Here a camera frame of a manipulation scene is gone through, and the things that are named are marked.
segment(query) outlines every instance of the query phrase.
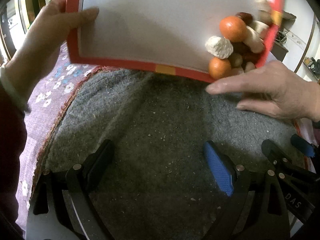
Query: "blue textured pad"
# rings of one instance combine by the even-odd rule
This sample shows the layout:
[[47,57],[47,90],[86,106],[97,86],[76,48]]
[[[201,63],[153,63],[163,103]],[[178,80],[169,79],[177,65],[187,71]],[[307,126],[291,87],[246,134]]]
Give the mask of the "blue textured pad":
[[233,193],[231,174],[208,142],[204,143],[204,154],[220,190],[231,196]]
[[301,151],[307,157],[314,157],[315,151],[313,146],[308,143],[305,139],[299,137],[294,134],[291,136],[291,144],[296,147],[299,151]]

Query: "bangle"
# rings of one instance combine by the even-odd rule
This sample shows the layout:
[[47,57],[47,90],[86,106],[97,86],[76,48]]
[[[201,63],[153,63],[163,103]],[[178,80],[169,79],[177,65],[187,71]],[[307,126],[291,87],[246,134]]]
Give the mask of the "bangle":
[[11,82],[6,76],[5,68],[4,66],[0,68],[0,82],[2,84],[2,87],[8,94],[8,96],[11,98],[13,103],[16,105],[16,107],[21,111],[25,112],[26,114],[31,113],[31,109],[28,106],[28,101],[22,98],[18,92],[15,90]]

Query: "silver bolt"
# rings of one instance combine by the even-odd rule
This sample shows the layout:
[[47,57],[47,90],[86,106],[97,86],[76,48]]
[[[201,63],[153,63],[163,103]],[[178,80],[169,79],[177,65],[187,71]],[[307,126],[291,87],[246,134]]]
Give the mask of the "silver bolt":
[[49,169],[44,169],[43,171],[42,171],[42,174],[43,175],[48,175],[50,173],[50,170]]
[[76,163],[75,165],[73,165],[73,169],[74,169],[75,171],[81,169],[81,164],[80,164],[80,163]]
[[274,175],[275,175],[275,172],[274,172],[273,170],[268,170],[268,174],[269,174],[270,176],[274,176]]
[[237,169],[238,171],[244,171],[244,166],[241,165],[241,164],[238,164],[238,165],[236,166],[236,169]]

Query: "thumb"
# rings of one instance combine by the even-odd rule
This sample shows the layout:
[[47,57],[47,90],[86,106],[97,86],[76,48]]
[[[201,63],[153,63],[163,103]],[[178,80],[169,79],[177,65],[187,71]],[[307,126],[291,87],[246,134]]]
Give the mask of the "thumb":
[[99,14],[98,7],[92,7],[81,12],[64,13],[65,24],[69,26],[70,30],[80,27],[83,24],[94,21]]
[[239,110],[250,110],[271,117],[280,117],[280,108],[273,101],[259,99],[243,99],[237,104]]

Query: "gray felt fabric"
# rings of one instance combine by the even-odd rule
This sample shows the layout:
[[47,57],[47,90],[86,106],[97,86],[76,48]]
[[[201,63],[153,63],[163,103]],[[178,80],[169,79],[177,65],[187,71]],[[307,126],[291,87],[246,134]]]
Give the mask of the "gray felt fabric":
[[212,139],[235,164],[266,171],[270,138],[302,166],[288,122],[235,109],[240,95],[149,72],[99,73],[87,81],[47,148],[46,168],[82,163],[106,138],[115,158],[90,198],[116,239],[201,239],[219,215],[219,191],[202,153]]

